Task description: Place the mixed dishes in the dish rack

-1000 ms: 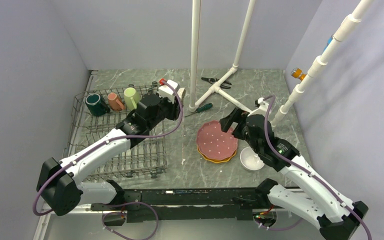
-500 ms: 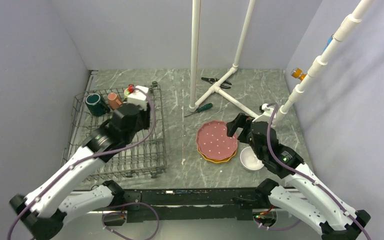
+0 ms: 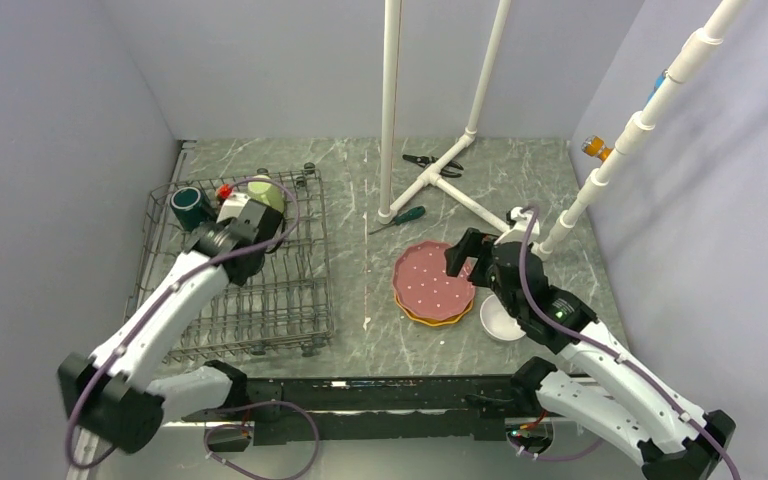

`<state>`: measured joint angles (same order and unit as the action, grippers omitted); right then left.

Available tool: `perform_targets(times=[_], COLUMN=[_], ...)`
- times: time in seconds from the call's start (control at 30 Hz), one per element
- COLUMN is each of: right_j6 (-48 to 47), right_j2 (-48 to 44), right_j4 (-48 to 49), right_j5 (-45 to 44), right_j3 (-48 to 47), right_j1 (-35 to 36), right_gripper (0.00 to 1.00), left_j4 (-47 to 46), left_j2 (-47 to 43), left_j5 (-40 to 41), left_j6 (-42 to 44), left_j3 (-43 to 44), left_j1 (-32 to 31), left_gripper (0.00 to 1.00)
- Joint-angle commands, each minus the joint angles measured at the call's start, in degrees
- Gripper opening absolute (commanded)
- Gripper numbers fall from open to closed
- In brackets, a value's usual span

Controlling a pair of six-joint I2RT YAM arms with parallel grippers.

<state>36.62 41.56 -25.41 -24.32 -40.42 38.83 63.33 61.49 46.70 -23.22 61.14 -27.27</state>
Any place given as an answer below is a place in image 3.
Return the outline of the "cream yellow-green cup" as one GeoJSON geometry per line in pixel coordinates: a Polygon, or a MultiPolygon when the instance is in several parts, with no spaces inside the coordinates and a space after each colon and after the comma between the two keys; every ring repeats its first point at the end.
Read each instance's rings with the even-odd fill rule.
{"type": "Polygon", "coordinates": [[[268,173],[251,177],[246,184],[247,194],[251,199],[284,213],[286,211],[285,195],[278,186],[270,183],[270,180],[268,173]]]}

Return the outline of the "dark green mug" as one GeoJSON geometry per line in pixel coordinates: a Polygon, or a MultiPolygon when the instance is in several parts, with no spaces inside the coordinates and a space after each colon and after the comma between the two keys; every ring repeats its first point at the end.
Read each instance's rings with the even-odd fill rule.
{"type": "Polygon", "coordinates": [[[169,207],[186,232],[193,232],[203,223],[217,219],[207,194],[198,187],[187,186],[176,190],[169,200],[169,207]]]}

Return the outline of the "pink mug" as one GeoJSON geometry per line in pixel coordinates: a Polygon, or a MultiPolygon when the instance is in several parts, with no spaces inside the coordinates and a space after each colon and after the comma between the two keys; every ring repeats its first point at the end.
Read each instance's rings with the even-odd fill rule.
{"type": "Polygon", "coordinates": [[[218,204],[222,204],[234,193],[234,188],[229,184],[222,184],[215,191],[215,198],[218,204]]]}

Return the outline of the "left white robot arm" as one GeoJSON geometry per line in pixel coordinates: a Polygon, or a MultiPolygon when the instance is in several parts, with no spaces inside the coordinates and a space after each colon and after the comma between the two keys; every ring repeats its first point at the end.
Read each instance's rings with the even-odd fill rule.
{"type": "Polygon", "coordinates": [[[114,335],[88,356],[58,367],[68,424],[133,454],[160,426],[211,409],[232,420],[247,406],[246,375],[221,361],[158,379],[155,372],[195,317],[230,284],[258,273],[286,236],[284,214],[246,195],[226,200],[201,223],[167,277],[114,335]]]}

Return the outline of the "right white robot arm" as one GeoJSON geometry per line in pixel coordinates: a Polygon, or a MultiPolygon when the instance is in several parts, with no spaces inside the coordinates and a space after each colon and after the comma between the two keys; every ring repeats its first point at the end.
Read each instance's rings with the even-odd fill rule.
{"type": "Polygon", "coordinates": [[[510,380],[517,411],[544,409],[576,421],[623,451],[647,479],[706,479],[720,462],[739,476],[727,454],[734,420],[722,410],[704,411],[641,365],[586,303],[550,283],[527,244],[469,228],[444,256],[452,277],[475,259],[469,282],[490,289],[529,339],[605,391],[595,393],[533,357],[510,380]]]}

